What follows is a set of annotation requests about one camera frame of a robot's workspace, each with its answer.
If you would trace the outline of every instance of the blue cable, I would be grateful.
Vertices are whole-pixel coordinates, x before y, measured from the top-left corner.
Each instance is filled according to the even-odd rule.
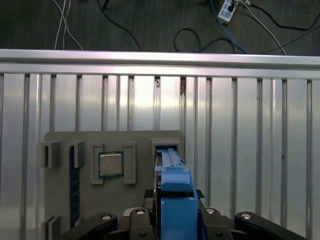
[[[233,40],[233,38],[231,37],[230,33],[227,31],[227,29],[223,26],[223,24],[220,22],[219,18],[218,18],[218,14],[216,12],[214,3],[212,2],[213,0],[210,0],[211,3],[211,7],[213,9],[214,15],[218,21],[218,23],[220,24],[221,28],[223,29],[223,31],[225,32],[225,34],[228,36],[228,38],[230,39],[231,42],[233,42],[234,45],[236,45],[239,49],[241,49],[245,54],[247,54],[246,50],[244,50],[244,48],[242,46],[240,46],[235,40]]]

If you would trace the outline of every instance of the metal wall panel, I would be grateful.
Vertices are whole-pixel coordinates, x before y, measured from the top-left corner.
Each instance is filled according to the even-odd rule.
[[[270,219],[271,212],[271,102],[272,80],[262,80],[262,102],[261,102],[261,156],[257,153],[257,159],[261,157],[261,216]]]
[[[257,80],[237,80],[236,212],[255,212]]]
[[[118,77],[108,76],[106,87],[106,130],[116,131],[118,121]]]
[[[187,77],[185,83],[185,160],[195,179],[196,79]]]
[[[55,131],[74,131],[76,128],[76,85],[76,75],[56,76],[52,116]]]
[[[81,79],[79,131],[100,131],[102,127],[102,76],[84,75]]]
[[[1,239],[41,239],[38,143],[75,130],[181,130],[205,205],[320,235],[320,58],[15,54],[0,50]]]
[[[38,152],[40,143],[40,106],[41,106],[41,75],[30,76],[29,108],[28,108],[28,140],[27,140],[27,184],[26,184],[26,239],[36,238],[35,205],[38,184]]]
[[[281,222],[281,172],[282,172],[282,80],[271,82],[271,163],[270,163],[270,220]]]
[[[22,187],[23,74],[4,74],[0,234],[19,239]]]
[[[154,90],[153,76],[135,76],[133,83],[133,130],[154,129]]]
[[[212,79],[210,206],[231,217],[232,79]]]
[[[180,77],[160,78],[160,130],[180,130]]]
[[[311,227],[313,230],[313,239],[320,237],[320,82],[313,82],[313,131],[312,131],[312,171],[311,171],[311,201],[312,205],[307,211],[311,215]]]
[[[50,131],[50,118],[51,112],[51,75],[41,76],[41,95],[40,95],[40,125],[39,125],[39,142],[44,141],[46,133]],[[34,213],[34,226],[37,227],[35,231],[35,239],[41,240],[41,223],[45,220],[45,170],[41,168],[40,152],[38,151],[37,157],[37,181],[35,185],[35,213]]]
[[[287,228],[306,235],[307,81],[288,82]]]
[[[194,181],[206,194],[206,125],[207,125],[207,79],[199,77],[196,82],[195,106],[195,171]]]
[[[119,84],[119,115],[118,115],[118,130],[128,130],[128,98],[129,98],[129,78],[128,76],[120,76]]]

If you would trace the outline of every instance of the gray mounting plate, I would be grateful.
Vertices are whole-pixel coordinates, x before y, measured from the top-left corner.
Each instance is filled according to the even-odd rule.
[[[74,146],[74,165],[79,168],[83,219],[99,212],[120,217],[126,209],[140,207],[145,190],[153,188],[156,146],[176,146],[183,159],[185,152],[184,136],[176,130],[48,132],[44,141],[41,160],[45,167],[45,219],[60,216],[61,233],[70,229],[70,146]],[[52,143],[55,148],[45,148]],[[51,149],[57,150],[59,157]],[[123,175],[99,178],[100,152],[123,152]]]

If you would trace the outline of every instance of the white cable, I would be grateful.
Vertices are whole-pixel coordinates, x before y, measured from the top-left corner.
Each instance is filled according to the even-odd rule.
[[[74,38],[74,36],[70,33],[69,31],[69,28],[68,28],[68,25],[67,25],[67,21],[65,19],[65,16],[64,16],[64,13],[62,12],[61,8],[59,7],[58,3],[56,2],[56,0],[52,0],[54,2],[54,4],[57,6],[57,8],[59,9],[60,13],[61,13],[61,16],[62,16],[62,19],[63,19],[63,22],[64,22],[64,25],[65,25],[65,28],[66,28],[66,31],[68,32],[70,38],[72,38],[72,40],[78,45],[78,47],[83,50],[82,46],[78,43],[78,41]]]
[[[247,4],[245,4],[243,1],[241,0],[236,0],[237,2],[243,4],[246,9],[250,12],[250,14],[252,15],[252,17],[270,34],[270,36],[275,40],[276,44],[278,44],[279,48],[281,49],[282,53],[284,55],[287,55],[286,51],[283,49],[282,45],[279,43],[279,41],[277,40],[277,38],[275,37],[275,35],[273,35],[273,33],[254,15],[254,13],[250,10],[250,8],[248,7]]]
[[[64,2],[63,2],[63,7],[62,7],[63,13],[65,12],[65,6],[66,6],[66,0],[64,0]],[[58,37],[59,37],[59,33],[60,33],[61,24],[62,24],[62,17],[60,18],[58,31],[56,32],[56,35],[55,35],[54,50],[57,49],[57,43],[58,43]]]
[[[66,11],[66,15],[65,15],[65,21],[67,22],[68,20],[68,14],[69,14],[69,11],[70,11],[70,7],[71,7],[71,0],[69,0],[69,7],[68,7],[68,10]],[[64,31],[63,31],[63,36],[62,36],[62,49],[65,50],[65,35],[66,35],[66,26],[64,26]]]

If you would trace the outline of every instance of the dark floor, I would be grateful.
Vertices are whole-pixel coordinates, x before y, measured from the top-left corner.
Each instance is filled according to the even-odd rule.
[[[320,11],[319,0],[251,1],[270,12],[279,23],[302,28],[308,27]],[[63,0],[57,2],[62,7]],[[52,0],[1,0],[0,9],[0,48],[54,48],[60,13]],[[278,28],[262,12],[252,11],[282,45],[306,33]],[[181,28],[194,29],[203,46],[215,38],[225,37],[208,0],[110,0],[106,12],[131,30],[146,52],[174,52],[173,38]],[[72,0],[68,26],[85,50],[139,50],[125,31],[104,18],[97,0]],[[261,54],[277,47],[268,33],[240,5],[227,29],[249,54]],[[67,50],[78,49],[67,34],[65,42]],[[195,37],[189,32],[181,33],[177,46],[183,52],[196,52],[198,49]],[[59,38],[58,49],[62,49],[62,37]],[[320,56],[320,28],[284,49],[288,55]],[[232,49],[229,44],[219,42],[205,52],[231,53]],[[282,53],[275,50],[271,54]]]

